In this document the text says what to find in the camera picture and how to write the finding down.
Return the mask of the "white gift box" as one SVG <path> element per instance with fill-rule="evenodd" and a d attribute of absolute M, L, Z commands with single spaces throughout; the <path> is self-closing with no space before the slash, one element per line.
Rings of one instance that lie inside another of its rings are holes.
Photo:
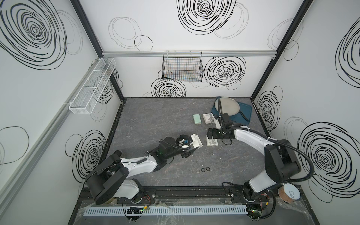
<path fill-rule="evenodd" d="M 191 145 L 192 145 L 192 147 L 193 147 L 194 149 L 198 149 L 198 148 L 203 147 L 203 144 L 202 144 L 202 142 L 201 142 L 201 140 L 200 140 L 200 138 L 199 138 L 198 135 L 193 134 L 193 135 L 191 135 L 191 138 L 192 138 L 192 140 L 193 140 L 193 142 L 191 143 Z"/>

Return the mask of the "mint green jewelry box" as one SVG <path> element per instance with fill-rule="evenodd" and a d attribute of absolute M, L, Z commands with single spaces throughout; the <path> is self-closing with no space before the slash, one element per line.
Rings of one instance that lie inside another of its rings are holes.
<path fill-rule="evenodd" d="M 193 120 L 195 125 L 202 123 L 200 114 L 193 114 Z"/>

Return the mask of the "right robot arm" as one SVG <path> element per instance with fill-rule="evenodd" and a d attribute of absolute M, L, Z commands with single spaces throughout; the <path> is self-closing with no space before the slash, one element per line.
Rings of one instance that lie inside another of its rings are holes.
<path fill-rule="evenodd" d="M 246 143 L 264 156 L 264 170 L 238 186 L 245 200 L 252 202 L 264 190 L 277 188 L 281 184 L 303 182 L 314 175 L 315 167 L 310 157 L 293 147 L 286 139 L 273 139 L 247 126 L 235 125 L 226 113 L 220 115 L 216 123 L 216 128 L 207 130 L 209 140 L 237 140 Z M 292 176 L 302 171 L 296 153 L 305 159 L 309 169 L 304 177 L 292 179 Z"/>

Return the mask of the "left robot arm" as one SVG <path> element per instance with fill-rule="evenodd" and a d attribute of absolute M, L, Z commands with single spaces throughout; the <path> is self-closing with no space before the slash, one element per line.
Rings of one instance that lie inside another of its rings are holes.
<path fill-rule="evenodd" d="M 135 175 L 159 171 L 167 165 L 169 159 L 177 155 L 188 158 L 202 145 L 198 135 L 193 134 L 181 135 L 177 139 L 161 139 L 158 146 L 143 157 L 123 158 L 121 151 L 115 151 L 87 175 L 85 185 L 97 205 L 112 198 L 125 198 L 132 203 L 139 203 L 145 193 L 143 186 L 134 178 Z"/>

